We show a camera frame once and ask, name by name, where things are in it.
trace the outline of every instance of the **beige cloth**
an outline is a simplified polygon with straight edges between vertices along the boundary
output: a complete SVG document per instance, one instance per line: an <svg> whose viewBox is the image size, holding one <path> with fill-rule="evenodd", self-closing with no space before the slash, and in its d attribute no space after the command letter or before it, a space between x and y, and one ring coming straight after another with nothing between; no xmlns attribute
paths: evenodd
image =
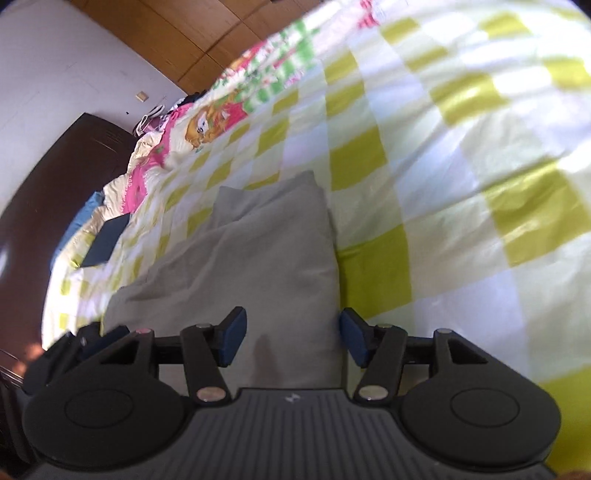
<svg viewBox="0 0 591 480"><path fill-rule="evenodd" d="M109 303L105 328L177 335L246 308L248 331L222 371L240 387L341 383L338 269L326 200L311 172L252 192L221 187L209 220ZM186 391L182 368L161 380Z"/></svg>

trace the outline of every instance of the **wall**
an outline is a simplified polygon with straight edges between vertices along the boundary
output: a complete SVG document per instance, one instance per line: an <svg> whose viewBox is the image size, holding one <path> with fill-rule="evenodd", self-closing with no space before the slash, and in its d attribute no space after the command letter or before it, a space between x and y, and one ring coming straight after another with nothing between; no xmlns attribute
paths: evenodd
<svg viewBox="0 0 591 480"><path fill-rule="evenodd" d="M65 0L12 4L0 15L0 46L0 212L81 113L131 131L153 106L184 96ZM142 90L145 103L135 98Z"/></svg>

